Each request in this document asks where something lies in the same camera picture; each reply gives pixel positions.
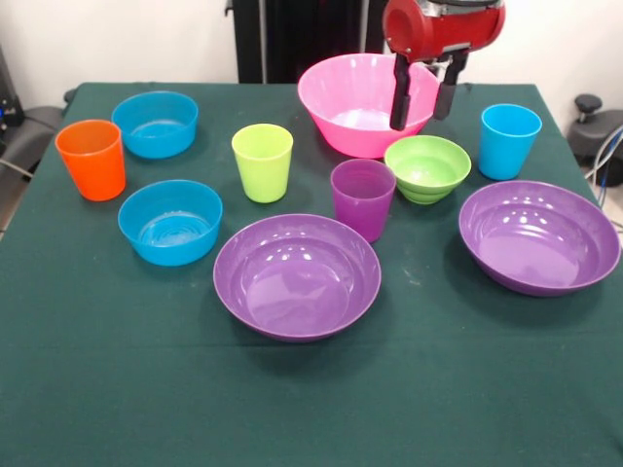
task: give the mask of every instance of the plastic bowl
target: plastic bowl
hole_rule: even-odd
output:
[[[469,155],[438,136],[411,136],[385,151],[398,190],[411,202],[432,204],[449,195],[471,170]]]
[[[381,287],[381,265],[350,227],[286,214],[236,233],[213,278],[225,307],[251,329],[279,341],[317,341],[366,312]]]
[[[587,199],[553,185],[487,186],[464,203],[460,235],[493,280],[516,292],[554,297],[608,276],[621,256],[616,230]]]
[[[168,180],[133,193],[119,210],[119,228],[136,253],[159,266],[202,258],[218,237],[223,202],[210,187]]]
[[[145,159],[165,159],[193,144],[198,118],[199,107],[189,96],[158,90],[124,100],[112,121],[130,151]]]
[[[299,97],[336,150],[379,159],[391,143],[416,134],[432,116],[439,82],[423,65],[411,66],[411,106],[402,131],[389,127],[395,58],[384,54],[334,56],[312,66],[299,81]]]

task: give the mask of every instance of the orange cup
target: orange cup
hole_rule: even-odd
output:
[[[65,127],[56,148],[80,194],[107,201],[126,187],[121,130],[105,120],[84,120]]]

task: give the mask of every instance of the yellow-green cup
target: yellow-green cup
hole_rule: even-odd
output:
[[[255,202],[283,198],[288,186],[294,139],[277,125],[246,126],[232,138],[244,193]]]

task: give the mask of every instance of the cup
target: cup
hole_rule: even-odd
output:
[[[121,131],[115,124],[105,120],[77,122],[65,127],[55,144],[86,199],[107,201],[126,187]]]
[[[246,126],[232,138],[244,193],[255,202],[273,202],[285,195],[294,139],[277,125]]]
[[[532,110],[498,104],[482,113],[478,168],[493,180],[519,175],[543,123]]]
[[[382,162],[352,160],[331,173],[336,219],[367,241],[381,238],[396,188],[393,172]]]

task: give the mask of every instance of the purple bowl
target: purple bowl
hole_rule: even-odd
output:
[[[465,245],[493,280],[556,297],[608,276],[621,256],[616,230],[587,199],[553,185],[512,181],[478,190],[462,206]]]
[[[223,246],[216,293],[230,313],[279,341],[317,341],[359,319],[381,287],[381,265],[350,227],[309,214],[251,224]]]

